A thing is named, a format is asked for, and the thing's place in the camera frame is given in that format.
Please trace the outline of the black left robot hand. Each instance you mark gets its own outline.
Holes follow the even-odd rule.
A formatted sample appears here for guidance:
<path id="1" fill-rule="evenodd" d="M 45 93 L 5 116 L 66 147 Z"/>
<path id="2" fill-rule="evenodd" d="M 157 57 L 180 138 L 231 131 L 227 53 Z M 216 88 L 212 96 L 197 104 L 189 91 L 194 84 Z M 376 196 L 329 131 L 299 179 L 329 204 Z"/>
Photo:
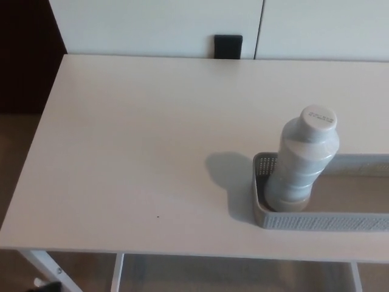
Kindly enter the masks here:
<path id="1" fill-rule="evenodd" d="M 41 292 L 62 292 L 63 285 L 61 282 L 50 282 L 40 287 Z"/>

